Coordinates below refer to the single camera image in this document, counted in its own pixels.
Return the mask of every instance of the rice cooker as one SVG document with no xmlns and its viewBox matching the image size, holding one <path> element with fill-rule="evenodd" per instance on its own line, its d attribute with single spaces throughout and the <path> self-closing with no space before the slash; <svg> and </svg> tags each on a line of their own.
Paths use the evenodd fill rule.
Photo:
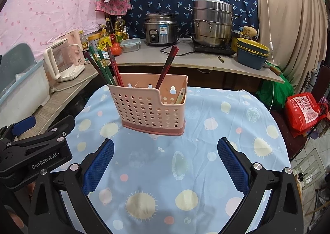
<svg viewBox="0 0 330 234">
<path fill-rule="evenodd" d="M 146 44 L 173 45 L 177 41 L 177 21 L 173 13 L 146 15 Z"/>
</svg>

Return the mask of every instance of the green chopstick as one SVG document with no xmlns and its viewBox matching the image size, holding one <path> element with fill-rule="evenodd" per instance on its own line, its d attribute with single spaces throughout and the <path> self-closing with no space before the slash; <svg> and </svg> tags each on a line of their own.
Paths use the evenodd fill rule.
<svg viewBox="0 0 330 234">
<path fill-rule="evenodd" d="M 94 49 L 93 49 L 92 46 L 90 46 L 90 53 L 92 54 L 92 56 L 93 56 L 93 58 L 94 58 L 94 60 L 95 60 L 95 62 L 97 64 L 97 66 L 100 68 L 100 70 L 101 70 L 104 78 L 106 79 L 107 83 L 110 84 L 110 85 L 113 85 L 112 82 L 111 82 L 111 80 L 110 80 L 110 78 L 106 74 L 104 68 L 102 67 L 102 64 L 101 64 L 99 58 L 95 55 L 95 52 L 94 52 Z"/>
<path fill-rule="evenodd" d="M 100 58 L 101 58 L 101 61 L 103 62 L 104 69 L 105 69 L 106 73 L 108 74 L 108 76 L 109 76 L 109 78 L 110 78 L 112 84 L 113 84 L 113 85 L 116 85 L 116 82 L 115 82 L 114 79 L 113 79 L 113 76 L 112 76 L 112 74 L 111 74 L 111 71 L 110 71 L 110 69 L 109 69 L 109 66 L 108 66 L 107 62 L 105 61 L 105 58 L 104 58 L 104 56 L 103 56 L 102 51 L 101 51 L 101 50 L 98 50 L 97 53 L 99 54 L 99 56 L 100 56 Z"/>
</svg>

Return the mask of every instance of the red chopstick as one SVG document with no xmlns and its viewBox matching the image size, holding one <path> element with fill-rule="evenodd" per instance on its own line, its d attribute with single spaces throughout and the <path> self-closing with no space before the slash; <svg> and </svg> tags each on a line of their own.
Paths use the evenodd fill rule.
<svg viewBox="0 0 330 234">
<path fill-rule="evenodd" d="M 157 85 L 156 85 L 156 89 L 160 88 L 160 86 L 161 86 L 161 84 L 162 84 L 162 82 L 163 82 L 163 80 L 164 80 L 164 78 L 165 78 L 172 62 L 173 62 L 173 60 L 174 60 L 174 57 L 176 56 L 178 51 L 179 51 L 179 48 L 176 45 L 172 46 L 171 51 L 170 51 L 170 53 L 169 53 L 169 55 L 166 59 L 166 62 L 164 64 L 164 67 L 163 67 L 163 69 L 160 73 L 160 76 L 159 76 L 159 79 L 158 79 L 158 82 L 157 82 Z"/>
<path fill-rule="evenodd" d="M 119 69 L 118 69 L 118 65 L 116 63 L 116 59 L 112 55 L 112 52 L 111 52 L 110 47 L 109 47 L 109 44 L 106 43 L 106 45 L 107 45 L 107 50 L 108 50 L 109 58 L 110 58 L 110 61 L 111 61 L 111 67 L 112 67 L 112 69 L 114 71 L 114 74 L 116 76 L 117 83 L 118 83 L 119 86 L 123 87 L 124 84 L 123 84 L 123 80 L 121 79 L 121 76 L 120 76 L 120 73 L 119 73 Z"/>
</svg>

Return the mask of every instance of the blue gripper pad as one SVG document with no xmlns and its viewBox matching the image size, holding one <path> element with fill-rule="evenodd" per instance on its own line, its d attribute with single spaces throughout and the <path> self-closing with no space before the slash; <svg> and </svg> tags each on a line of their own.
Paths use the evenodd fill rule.
<svg viewBox="0 0 330 234">
<path fill-rule="evenodd" d="M 20 136 L 22 133 L 28 131 L 36 125 L 36 119 L 34 116 L 23 119 L 20 122 L 14 124 L 12 129 L 13 136 Z"/>
<path fill-rule="evenodd" d="M 225 165 L 236 189 L 243 192 L 244 195 L 247 195 L 250 189 L 249 176 L 229 146 L 231 146 L 231 144 L 228 141 L 226 142 L 223 139 L 218 141 L 219 157 Z"/>
<path fill-rule="evenodd" d="M 96 156 L 88 170 L 85 172 L 82 191 L 86 196 L 89 192 L 93 192 L 96 189 L 103 173 L 105 172 L 105 169 L 113 157 L 113 153 L 113 141 L 109 140 Z"/>
</svg>

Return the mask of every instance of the chair seat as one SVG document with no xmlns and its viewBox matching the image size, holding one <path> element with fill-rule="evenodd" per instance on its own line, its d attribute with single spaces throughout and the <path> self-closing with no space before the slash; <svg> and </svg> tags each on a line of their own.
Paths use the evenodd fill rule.
<svg viewBox="0 0 330 234">
<path fill-rule="evenodd" d="M 307 137 L 298 135 L 296 138 L 293 138 L 283 110 L 271 110 L 270 114 L 275 119 L 276 124 L 279 127 L 285 142 L 286 150 L 288 151 L 289 160 L 291 161 L 304 148 Z"/>
</svg>

